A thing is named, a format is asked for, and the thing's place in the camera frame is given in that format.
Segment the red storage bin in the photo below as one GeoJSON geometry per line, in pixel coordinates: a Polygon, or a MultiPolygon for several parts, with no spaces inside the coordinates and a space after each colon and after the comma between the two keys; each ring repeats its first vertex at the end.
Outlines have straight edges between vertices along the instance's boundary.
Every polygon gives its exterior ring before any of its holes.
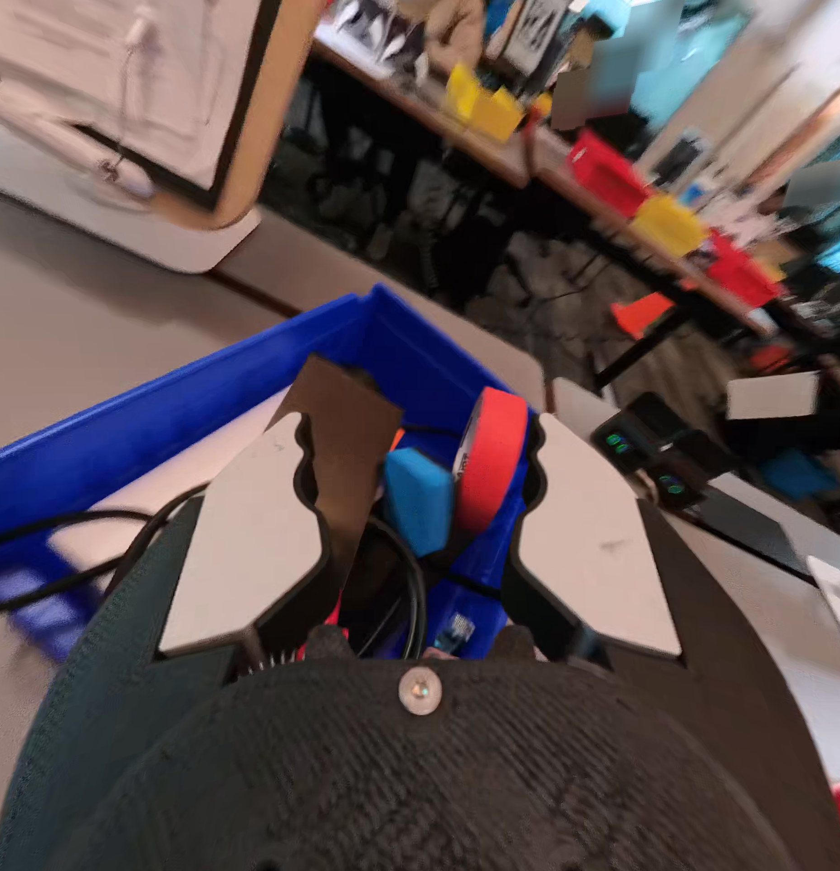
{"type": "Polygon", "coordinates": [[[781,298],[781,287],[772,280],[757,262],[729,236],[715,228],[706,240],[709,265],[705,274],[751,308],[763,308],[781,298]]]}
{"type": "Polygon", "coordinates": [[[628,220],[651,195],[633,164],[587,127],[580,130],[567,164],[579,185],[628,220]]]}

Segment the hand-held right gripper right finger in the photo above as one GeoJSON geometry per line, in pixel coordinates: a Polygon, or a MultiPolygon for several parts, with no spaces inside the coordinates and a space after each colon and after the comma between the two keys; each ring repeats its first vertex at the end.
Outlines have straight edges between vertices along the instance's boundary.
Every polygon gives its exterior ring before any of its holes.
{"type": "Polygon", "coordinates": [[[609,646],[677,660],[683,646],[645,525],[650,505],[550,413],[532,416],[526,459],[500,586],[509,620],[549,661],[605,659],[609,646]]]}

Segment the red tape roll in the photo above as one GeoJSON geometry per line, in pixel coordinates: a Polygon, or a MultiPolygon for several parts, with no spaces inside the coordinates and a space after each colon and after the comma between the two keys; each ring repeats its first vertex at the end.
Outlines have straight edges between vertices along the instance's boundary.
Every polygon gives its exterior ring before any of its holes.
{"type": "Polygon", "coordinates": [[[494,521],[523,456],[529,419],[519,396],[494,387],[479,395],[452,468],[460,530],[479,536],[494,521]]]}

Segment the blue plastic bin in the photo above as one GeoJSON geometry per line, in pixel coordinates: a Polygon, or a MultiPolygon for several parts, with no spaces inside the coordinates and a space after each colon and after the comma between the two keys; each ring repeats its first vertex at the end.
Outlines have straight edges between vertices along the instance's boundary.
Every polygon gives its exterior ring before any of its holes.
{"type": "MultiPolygon", "coordinates": [[[[367,372],[410,425],[462,434],[484,387],[511,390],[468,352],[383,285],[348,294],[292,321],[178,368],[0,449],[0,533],[88,509],[203,437],[286,389],[307,357],[367,372]]],[[[527,463],[491,527],[455,572],[498,588],[518,514],[527,463]]],[[[70,574],[68,558],[36,536],[0,548],[0,577],[35,590],[70,574]]],[[[93,617],[96,594],[82,587],[16,612],[12,628],[55,663],[66,661],[93,617]]],[[[489,651],[504,613],[470,593],[430,594],[430,640],[454,608],[476,626],[464,653],[489,651]]]]}

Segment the brown cardboard piece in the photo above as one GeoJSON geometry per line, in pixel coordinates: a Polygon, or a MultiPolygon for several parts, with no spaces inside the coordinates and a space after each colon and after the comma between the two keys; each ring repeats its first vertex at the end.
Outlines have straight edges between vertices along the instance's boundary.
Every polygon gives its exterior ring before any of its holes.
{"type": "Polygon", "coordinates": [[[316,507],[327,523],[329,574],[343,589],[376,496],[382,463],[403,410],[374,379],[312,353],[276,409],[269,427],[300,412],[309,419],[316,507]]]}

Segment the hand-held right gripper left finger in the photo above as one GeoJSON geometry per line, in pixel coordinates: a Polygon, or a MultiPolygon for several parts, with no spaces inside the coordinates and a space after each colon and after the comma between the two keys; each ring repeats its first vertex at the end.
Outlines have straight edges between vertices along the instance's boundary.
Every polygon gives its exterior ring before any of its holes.
{"type": "Polygon", "coordinates": [[[328,558],[308,415],[271,424],[208,484],[162,627],[160,653],[239,646],[274,657],[263,630],[328,558]]]}

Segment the wooden board with instruction sheets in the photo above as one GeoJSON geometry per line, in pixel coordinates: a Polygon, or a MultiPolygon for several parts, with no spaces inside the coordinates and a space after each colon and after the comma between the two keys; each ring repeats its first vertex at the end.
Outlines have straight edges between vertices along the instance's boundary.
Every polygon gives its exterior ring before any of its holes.
{"type": "Polygon", "coordinates": [[[0,192],[221,231],[252,212],[324,2],[0,1],[0,192]]]}

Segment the white device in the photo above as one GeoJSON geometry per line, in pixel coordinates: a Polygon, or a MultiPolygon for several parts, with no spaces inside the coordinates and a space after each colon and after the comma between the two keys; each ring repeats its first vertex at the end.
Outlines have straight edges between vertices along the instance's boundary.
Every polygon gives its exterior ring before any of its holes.
{"type": "MultiPolygon", "coordinates": [[[[153,516],[175,496],[211,481],[270,424],[288,388],[175,454],[123,488],[101,499],[93,509],[131,509],[153,516]]],[[[100,519],[57,530],[49,547],[76,571],[93,568],[122,555],[142,528],[142,521],[100,519]]]]}

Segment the white board base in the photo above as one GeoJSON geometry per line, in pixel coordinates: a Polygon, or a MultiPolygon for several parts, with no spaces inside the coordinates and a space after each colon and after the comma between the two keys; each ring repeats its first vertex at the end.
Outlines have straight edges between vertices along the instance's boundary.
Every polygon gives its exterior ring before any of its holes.
{"type": "Polygon", "coordinates": [[[0,126],[0,195],[181,274],[219,265],[261,223],[254,207],[216,230],[179,226],[152,211],[98,199],[88,179],[0,126]]]}

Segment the long wooden work table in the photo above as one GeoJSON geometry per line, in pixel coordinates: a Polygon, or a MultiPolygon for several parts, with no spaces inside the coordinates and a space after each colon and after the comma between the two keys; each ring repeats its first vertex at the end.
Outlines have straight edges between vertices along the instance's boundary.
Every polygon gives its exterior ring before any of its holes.
{"type": "Polygon", "coordinates": [[[773,337],[774,321],[767,313],[751,308],[688,259],[670,254],[635,220],[584,188],[574,177],[563,143],[547,127],[523,127],[503,142],[474,130],[449,109],[445,88],[439,82],[428,81],[416,87],[403,83],[395,74],[385,76],[381,64],[366,59],[366,49],[337,32],[326,19],[317,25],[312,51],[438,135],[448,147],[470,158],[507,189],[545,189],[556,201],[567,202],[581,216],[565,225],[567,233],[575,233],[596,254],[624,268],[672,304],[655,326],[594,374],[595,388],[611,385],[705,308],[737,321],[740,330],[766,340],[773,337]]]}

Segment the blue foam block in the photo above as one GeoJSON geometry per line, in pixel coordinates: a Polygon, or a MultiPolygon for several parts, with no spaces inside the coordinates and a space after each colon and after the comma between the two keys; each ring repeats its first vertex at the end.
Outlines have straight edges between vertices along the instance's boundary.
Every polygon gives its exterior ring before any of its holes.
{"type": "Polygon", "coordinates": [[[417,558],[443,550],[451,532],[455,481],[440,463],[418,449],[396,449],[383,466],[388,523],[417,558]]]}

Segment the white paper sheet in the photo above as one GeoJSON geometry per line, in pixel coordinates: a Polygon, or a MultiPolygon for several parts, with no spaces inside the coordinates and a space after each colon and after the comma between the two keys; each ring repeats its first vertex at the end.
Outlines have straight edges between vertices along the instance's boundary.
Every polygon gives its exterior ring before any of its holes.
{"type": "Polygon", "coordinates": [[[806,557],[806,565],[840,627],[840,569],[813,555],[806,557]]]}

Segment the yellow storage bin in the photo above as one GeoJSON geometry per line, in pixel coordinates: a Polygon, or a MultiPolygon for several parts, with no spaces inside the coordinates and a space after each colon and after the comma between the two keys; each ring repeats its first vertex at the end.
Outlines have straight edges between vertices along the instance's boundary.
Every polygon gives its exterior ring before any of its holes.
{"type": "Polygon", "coordinates": [[[445,87],[446,110],[465,129],[504,145],[523,122],[523,104],[501,87],[484,88],[465,64],[456,64],[445,87]]]}
{"type": "Polygon", "coordinates": [[[631,221],[632,229],[672,258],[698,250],[710,228],[689,208],[664,192],[646,199],[631,221]]]}

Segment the grey desk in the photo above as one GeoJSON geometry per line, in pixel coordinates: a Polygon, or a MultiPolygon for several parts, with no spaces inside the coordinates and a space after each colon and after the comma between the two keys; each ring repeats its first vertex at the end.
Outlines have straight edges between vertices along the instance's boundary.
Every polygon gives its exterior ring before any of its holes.
{"type": "MultiPolygon", "coordinates": [[[[174,274],[0,197],[0,447],[338,297],[388,284],[537,408],[594,428],[605,402],[530,354],[262,212],[210,274],[174,274]],[[548,398],[552,382],[553,398],[548,398]]],[[[840,781],[840,631],[817,589],[672,520],[784,672],[840,781]]]]}

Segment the black flat pad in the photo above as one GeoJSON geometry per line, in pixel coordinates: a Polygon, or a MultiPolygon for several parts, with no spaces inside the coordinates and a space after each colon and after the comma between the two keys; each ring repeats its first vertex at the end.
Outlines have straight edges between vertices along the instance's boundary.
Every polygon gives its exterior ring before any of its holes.
{"type": "Polygon", "coordinates": [[[708,533],[816,586],[806,562],[796,552],[784,528],[740,500],[707,486],[700,500],[685,509],[685,516],[708,533]]]}

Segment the black charger with green lights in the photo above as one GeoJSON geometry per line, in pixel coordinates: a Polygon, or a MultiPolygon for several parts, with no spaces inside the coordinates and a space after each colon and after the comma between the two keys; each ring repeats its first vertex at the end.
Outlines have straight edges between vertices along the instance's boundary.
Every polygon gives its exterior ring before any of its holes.
{"type": "Polygon", "coordinates": [[[708,479],[703,469],[676,448],[654,455],[645,473],[654,484],[659,505],[665,509],[682,511],[706,499],[708,479]]]}
{"type": "Polygon", "coordinates": [[[651,431],[627,410],[619,411],[593,430],[590,443],[624,475],[645,470],[656,453],[651,431]]]}

